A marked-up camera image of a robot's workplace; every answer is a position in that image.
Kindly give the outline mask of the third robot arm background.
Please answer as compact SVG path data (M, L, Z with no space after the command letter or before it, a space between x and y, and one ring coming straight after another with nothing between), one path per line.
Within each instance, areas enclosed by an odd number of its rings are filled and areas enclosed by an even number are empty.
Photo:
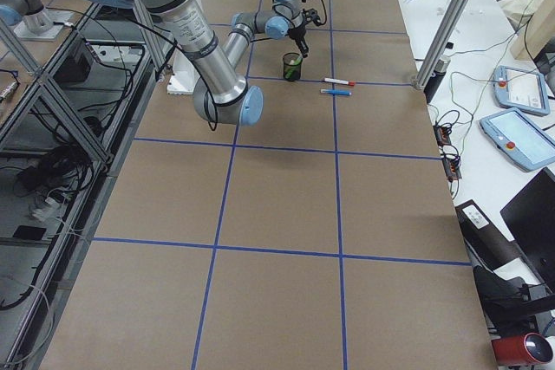
M53 41L62 30L42 0L1 0L1 20L18 38L29 41Z

